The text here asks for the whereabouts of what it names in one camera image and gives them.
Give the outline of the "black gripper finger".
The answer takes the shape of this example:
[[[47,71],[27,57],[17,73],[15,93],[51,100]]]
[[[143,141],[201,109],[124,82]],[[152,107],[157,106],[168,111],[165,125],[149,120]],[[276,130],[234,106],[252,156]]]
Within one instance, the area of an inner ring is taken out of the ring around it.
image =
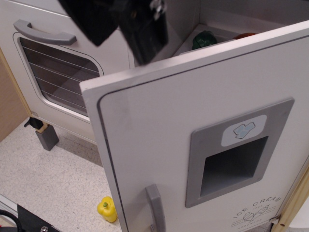
[[[94,45],[100,46],[118,28],[113,0],[59,0],[68,16]]]
[[[139,65],[150,63],[169,42],[164,0],[124,0],[119,26]]]

